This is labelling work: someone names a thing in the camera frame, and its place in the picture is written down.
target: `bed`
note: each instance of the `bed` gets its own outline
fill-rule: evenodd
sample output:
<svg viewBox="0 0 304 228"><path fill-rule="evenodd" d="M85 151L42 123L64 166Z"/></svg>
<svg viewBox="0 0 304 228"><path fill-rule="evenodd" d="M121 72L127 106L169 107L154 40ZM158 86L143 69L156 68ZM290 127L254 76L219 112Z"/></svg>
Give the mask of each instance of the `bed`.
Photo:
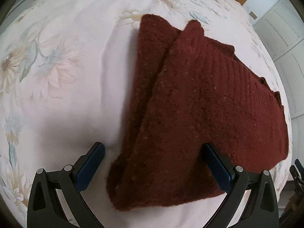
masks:
<svg viewBox="0 0 304 228"><path fill-rule="evenodd" d="M96 141L106 156L85 201L105 227L203 227L225 195L174 207L118 212L105 190L120 153L136 60L141 16L157 14L183 29L198 20L206 36L235 47L236 56L273 91L280 91L289 154L271 170L279 199L291 165L291 121L275 65L234 0L38 0L0 35L0 193L26 227L31 183L38 168L61 170ZM76 224L62 193L63 208ZM230 224L237 222L247 192Z"/></svg>

